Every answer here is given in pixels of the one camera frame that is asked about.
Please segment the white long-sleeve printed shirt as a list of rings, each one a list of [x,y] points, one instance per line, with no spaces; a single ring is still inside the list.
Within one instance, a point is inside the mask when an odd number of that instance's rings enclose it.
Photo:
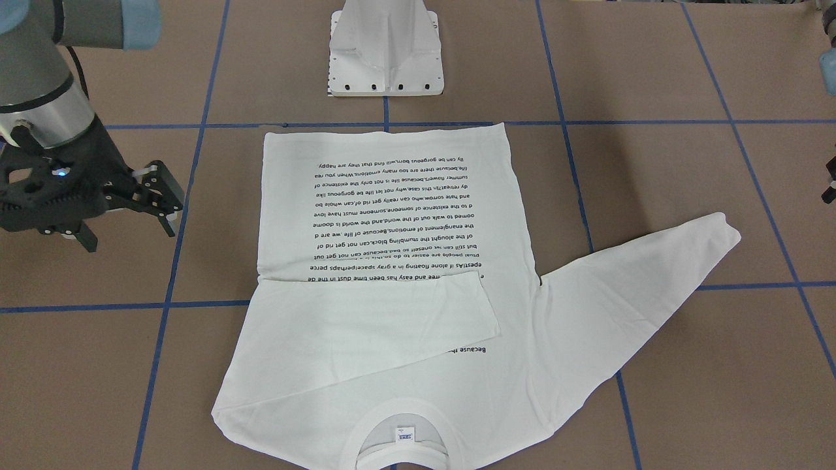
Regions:
[[[482,468],[552,437],[740,240],[715,212],[539,276],[504,125],[268,133],[212,418],[308,469]]]

